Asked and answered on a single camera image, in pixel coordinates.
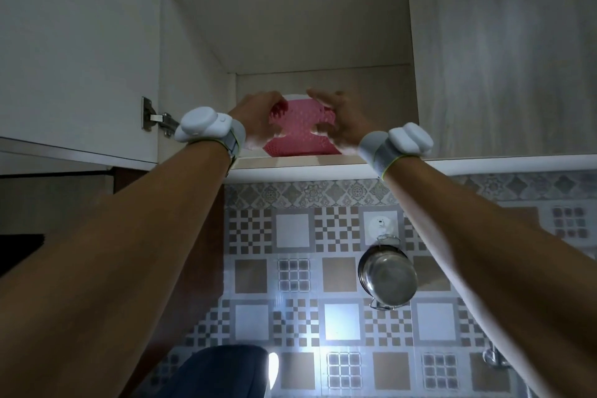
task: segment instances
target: hinge plate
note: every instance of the hinge plate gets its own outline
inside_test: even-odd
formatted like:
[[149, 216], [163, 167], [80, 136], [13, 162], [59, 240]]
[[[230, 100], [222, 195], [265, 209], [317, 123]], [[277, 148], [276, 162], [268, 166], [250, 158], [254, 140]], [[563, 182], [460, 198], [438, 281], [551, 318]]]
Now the hinge plate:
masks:
[[176, 132], [179, 123], [166, 112], [158, 115], [153, 108], [151, 99], [142, 97], [141, 128], [147, 132], [151, 132], [153, 126], [156, 124], [164, 131], [164, 136], [170, 138]]

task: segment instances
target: metal pot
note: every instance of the metal pot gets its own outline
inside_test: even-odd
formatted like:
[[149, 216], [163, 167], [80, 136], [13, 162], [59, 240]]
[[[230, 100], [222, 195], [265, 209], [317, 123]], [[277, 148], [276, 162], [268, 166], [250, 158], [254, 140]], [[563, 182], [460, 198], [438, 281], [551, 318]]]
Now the metal pot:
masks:
[[375, 310], [394, 310], [417, 291], [417, 274], [408, 257], [397, 247], [375, 244], [361, 257], [358, 268], [362, 287], [373, 298]]

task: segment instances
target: person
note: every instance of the person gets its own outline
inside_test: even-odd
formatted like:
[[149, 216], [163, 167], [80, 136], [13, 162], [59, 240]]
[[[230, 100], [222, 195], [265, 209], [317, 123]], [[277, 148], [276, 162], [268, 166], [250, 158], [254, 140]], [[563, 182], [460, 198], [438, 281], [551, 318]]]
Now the person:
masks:
[[[376, 130], [356, 99], [309, 89], [334, 125], [313, 130], [354, 153]], [[246, 147], [280, 135], [278, 92], [230, 112]], [[189, 144], [110, 196], [67, 236], [0, 279], [2, 395], [116, 397], [147, 344], [230, 165], [218, 142]], [[541, 397], [597, 391], [597, 266], [418, 157], [384, 180], [470, 311]]]

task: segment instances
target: person's left hand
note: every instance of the person's left hand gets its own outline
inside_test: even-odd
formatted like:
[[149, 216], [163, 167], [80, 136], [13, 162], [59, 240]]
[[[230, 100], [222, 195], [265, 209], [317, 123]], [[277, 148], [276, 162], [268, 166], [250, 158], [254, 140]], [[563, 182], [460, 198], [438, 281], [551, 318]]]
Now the person's left hand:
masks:
[[260, 92], [245, 96], [228, 115], [241, 122], [247, 131], [244, 148], [256, 150], [263, 148], [272, 138], [284, 136], [279, 124], [269, 122], [269, 115], [272, 111], [281, 114], [287, 110], [288, 101], [280, 92]]

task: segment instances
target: pink basket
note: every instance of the pink basket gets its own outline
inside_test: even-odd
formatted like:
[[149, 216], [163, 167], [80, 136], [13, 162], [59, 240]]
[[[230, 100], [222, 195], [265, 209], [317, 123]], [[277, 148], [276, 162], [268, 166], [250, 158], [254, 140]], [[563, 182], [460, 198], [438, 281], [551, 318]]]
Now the pink basket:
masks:
[[327, 137], [311, 134], [314, 124], [333, 124], [335, 119], [332, 110], [310, 98], [289, 100], [286, 111], [274, 106], [270, 122], [282, 126], [286, 136], [270, 140], [263, 149], [272, 157], [340, 154]]

